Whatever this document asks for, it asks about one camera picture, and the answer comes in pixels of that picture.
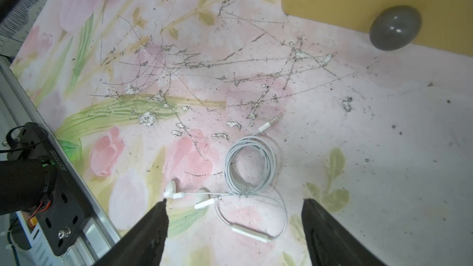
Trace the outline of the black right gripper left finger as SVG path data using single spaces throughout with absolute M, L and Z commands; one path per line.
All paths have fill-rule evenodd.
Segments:
M 168 237 L 167 200 L 158 202 L 95 264 L 97 266 L 158 266 Z

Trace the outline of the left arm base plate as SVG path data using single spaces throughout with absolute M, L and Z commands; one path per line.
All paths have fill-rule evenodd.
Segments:
M 54 190 L 44 198 L 41 207 L 29 212 L 37 219 L 52 252 L 56 256 L 65 254 L 90 220 L 91 202 L 51 143 L 48 132 L 39 124 L 29 122 L 11 129 L 6 134 L 6 143 L 5 161 L 39 159 L 56 167 Z

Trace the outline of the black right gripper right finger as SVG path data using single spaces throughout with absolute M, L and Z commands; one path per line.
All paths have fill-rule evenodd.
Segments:
M 316 200 L 304 200 L 301 220 L 313 266 L 384 265 Z

